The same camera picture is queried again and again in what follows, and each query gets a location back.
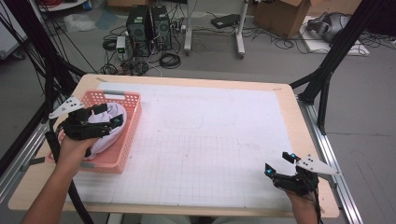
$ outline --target pink plastic basket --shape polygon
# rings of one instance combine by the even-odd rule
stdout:
[[[94,159],[83,161],[80,168],[82,171],[121,174],[128,161],[134,133],[142,113],[140,94],[127,91],[86,91],[81,102],[86,107],[111,102],[119,103],[125,107],[128,117],[125,131],[111,147],[98,154]],[[51,153],[46,157],[46,161],[54,162]]]

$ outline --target floor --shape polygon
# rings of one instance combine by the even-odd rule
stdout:
[[[67,13],[82,13],[80,8]],[[99,21],[104,11],[95,8],[86,12],[93,21]],[[210,26],[211,15],[194,19],[195,24]],[[102,43],[109,31],[122,26],[125,17],[119,17],[105,30],[69,34],[79,50],[97,70],[104,64]],[[60,35],[71,63],[92,72],[78,52]],[[291,83],[315,71],[324,54],[302,54],[296,46],[281,49],[282,42],[272,42],[269,35],[253,39],[245,37],[246,56],[241,60],[236,54],[236,43],[231,35],[212,32],[195,32],[192,52],[179,53],[181,66],[175,70],[159,68],[147,72],[151,77],[184,77],[238,80],[252,82]],[[300,50],[304,44],[293,42]],[[396,50],[381,46],[373,48],[368,57],[347,56],[335,71],[330,87],[326,118],[326,131],[335,156],[342,168],[349,190],[364,223],[394,223],[396,219]],[[300,93],[303,88],[295,90]],[[42,90],[28,60],[0,61],[0,123],[2,133],[0,156],[3,156],[30,117],[43,103]],[[0,204],[0,223],[18,223],[21,211],[7,209],[9,195]],[[92,214],[95,223],[106,223],[106,214]],[[126,216],[123,223],[136,223],[139,215]],[[61,223],[79,223],[75,213],[64,213]],[[268,223],[294,223],[291,218],[271,218]],[[324,223],[347,223],[341,215],[325,219]]]

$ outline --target table surface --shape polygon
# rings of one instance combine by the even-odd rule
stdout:
[[[300,107],[291,87],[287,84],[255,83],[239,81],[221,81],[204,79],[184,79],[165,77],[121,77],[105,75],[86,75],[78,83],[74,95],[80,98],[85,90],[96,89],[101,82],[119,82],[134,84],[169,85],[184,87],[224,88],[238,90],[273,91],[276,94],[293,152],[297,155],[318,155],[305,124]],[[45,142],[36,157],[45,157],[50,148]],[[31,166],[12,195],[8,207],[15,210],[27,210],[39,191],[44,187],[53,171],[54,164],[41,163]],[[332,190],[327,181],[319,182],[319,199],[323,217],[338,217],[339,210]],[[260,216],[291,217],[291,211],[263,210],[227,207],[195,207],[122,203],[85,203],[87,210],[107,213],[151,213],[151,214],[185,214],[192,216]],[[66,202],[65,211],[74,210],[73,204]]]

